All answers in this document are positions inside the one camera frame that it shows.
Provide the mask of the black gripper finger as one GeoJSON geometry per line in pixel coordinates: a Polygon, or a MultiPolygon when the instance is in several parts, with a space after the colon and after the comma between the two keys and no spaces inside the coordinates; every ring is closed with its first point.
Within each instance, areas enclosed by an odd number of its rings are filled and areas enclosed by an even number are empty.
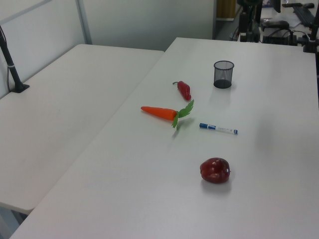
{"type": "Polygon", "coordinates": [[[241,12],[239,16],[239,37],[240,42],[247,41],[248,14],[241,12]]]}
{"type": "Polygon", "coordinates": [[[256,22],[251,24],[251,31],[250,31],[250,42],[259,42],[260,41],[260,30],[259,25],[256,22]]]}

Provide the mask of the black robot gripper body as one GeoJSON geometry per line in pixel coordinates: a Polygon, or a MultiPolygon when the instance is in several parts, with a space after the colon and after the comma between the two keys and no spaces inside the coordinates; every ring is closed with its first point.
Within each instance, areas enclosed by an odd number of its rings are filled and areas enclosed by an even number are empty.
{"type": "Polygon", "coordinates": [[[249,20],[260,23],[262,0],[237,0],[236,3],[242,7],[240,17],[245,15],[249,20]]]}

